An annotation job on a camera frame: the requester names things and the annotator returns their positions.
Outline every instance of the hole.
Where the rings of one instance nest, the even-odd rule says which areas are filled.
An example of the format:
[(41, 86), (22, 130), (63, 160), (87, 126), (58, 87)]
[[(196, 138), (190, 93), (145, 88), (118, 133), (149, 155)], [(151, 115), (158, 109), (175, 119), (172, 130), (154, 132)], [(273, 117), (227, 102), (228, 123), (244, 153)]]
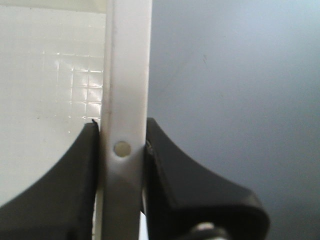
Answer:
[(129, 143), (127, 143), (126, 141), (118, 141), (115, 145), (114, 145), (114, 152), (115, 154), (120, 157), (120, 158), (124, 158), (126, 156), (129, 156), (131, 153), (131, 146), (129, 145)]

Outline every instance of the blue-gray background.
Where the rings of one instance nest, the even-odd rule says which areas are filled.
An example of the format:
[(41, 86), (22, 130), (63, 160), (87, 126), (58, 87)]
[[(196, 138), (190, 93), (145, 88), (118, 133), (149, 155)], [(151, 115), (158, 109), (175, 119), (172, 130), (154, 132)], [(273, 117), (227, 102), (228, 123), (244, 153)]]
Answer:
[(320, 239), (320, 1), (153, 1), (148, 115), (259, 195), (269, 240)]

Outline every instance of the white plastic strip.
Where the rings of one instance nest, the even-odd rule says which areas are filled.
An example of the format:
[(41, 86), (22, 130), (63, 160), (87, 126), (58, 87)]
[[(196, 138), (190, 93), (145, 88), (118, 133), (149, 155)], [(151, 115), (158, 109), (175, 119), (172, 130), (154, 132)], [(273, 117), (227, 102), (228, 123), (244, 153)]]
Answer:
[[(137, 240), (146, 141), (151, 0), (107, 0), (101, 115), (105, 165), (95, 238)], [(97, 202), (97, 214), (101, 210)]]

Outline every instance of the white backdrop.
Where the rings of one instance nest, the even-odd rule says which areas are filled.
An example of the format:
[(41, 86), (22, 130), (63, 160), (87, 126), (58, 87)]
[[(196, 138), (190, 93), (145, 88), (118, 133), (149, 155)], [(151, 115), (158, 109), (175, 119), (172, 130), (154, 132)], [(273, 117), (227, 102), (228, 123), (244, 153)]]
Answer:
[(320, 239), (320, 2), (153, 2), (148, 115), (253, 189), (269, 240)]

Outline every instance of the black plastic part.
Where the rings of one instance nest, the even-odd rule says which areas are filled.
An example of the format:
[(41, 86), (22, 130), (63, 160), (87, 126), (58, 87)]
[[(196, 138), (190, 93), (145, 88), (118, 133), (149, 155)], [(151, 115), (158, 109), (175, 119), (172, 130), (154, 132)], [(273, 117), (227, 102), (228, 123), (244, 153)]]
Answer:
[(187, 239), (212, 222), (232, 240), (263, 240), (269, 218), (254, 193), (199, 165), (147, 120), (146, 217), (151, 240)]
[(0, 240), (91, 240), (99, 153), (87, 123), (40, 180), (0, 208)]

